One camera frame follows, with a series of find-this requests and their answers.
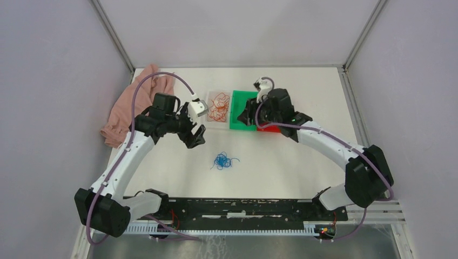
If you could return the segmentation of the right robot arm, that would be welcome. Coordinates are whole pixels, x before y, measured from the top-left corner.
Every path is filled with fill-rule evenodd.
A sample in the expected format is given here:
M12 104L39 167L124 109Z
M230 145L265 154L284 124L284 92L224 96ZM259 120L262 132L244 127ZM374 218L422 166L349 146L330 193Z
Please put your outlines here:
M393 199L394 179L382 149L344 141L325 131L310 116L295 110L286 89L260 91L247 100L237 119L258 128L276 126L283 136L313 148L343 169L343 183L314 197L312 214L316 219L328 219L339 207L367 208L374 201Z

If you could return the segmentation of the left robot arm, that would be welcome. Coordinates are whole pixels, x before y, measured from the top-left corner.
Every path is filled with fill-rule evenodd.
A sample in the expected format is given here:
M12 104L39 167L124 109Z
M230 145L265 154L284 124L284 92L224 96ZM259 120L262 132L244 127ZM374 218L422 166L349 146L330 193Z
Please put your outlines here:
M75 194L78 215L88 235L94 229L119 237L133 220L148 214L159 220L169 215L170 205L163 201L166 194L145 191L125 199L124 192L161 137L176 134L189 149L204 144L206 128L198 125L198 119L208 111L207 103L199 98L181 104L170 94L154 96L152 105L135 117L112 163L90 188L80 188Z

